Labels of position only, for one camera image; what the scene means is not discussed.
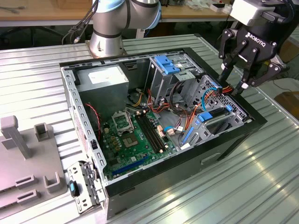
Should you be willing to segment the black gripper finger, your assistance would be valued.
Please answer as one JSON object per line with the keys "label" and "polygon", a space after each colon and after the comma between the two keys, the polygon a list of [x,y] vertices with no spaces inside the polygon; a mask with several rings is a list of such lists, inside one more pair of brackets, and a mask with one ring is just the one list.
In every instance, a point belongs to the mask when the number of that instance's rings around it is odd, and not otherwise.
{"label": "black gripper finger", "polygon": [[244,69],[243,76],[238,85],[234,88],[232,94],[241,94],[249,86],[258,87],[264,82],[285,71],[287,71],[287,65],[285,63],[272,61],[268,64],[267,70],[260,77],[253,76],[250,70]]}
{"label": "black gripper finger", "polygon": [[247,45],[247,40],[237,40],[236,29],[225,29],[222,32],[221,44],[219,49],[219,58],[222,59],[221,69],[222,73],[220,74],[218,81],[224,82],[227,80],[230,75],[234,65],[237,62],[239,53]]}

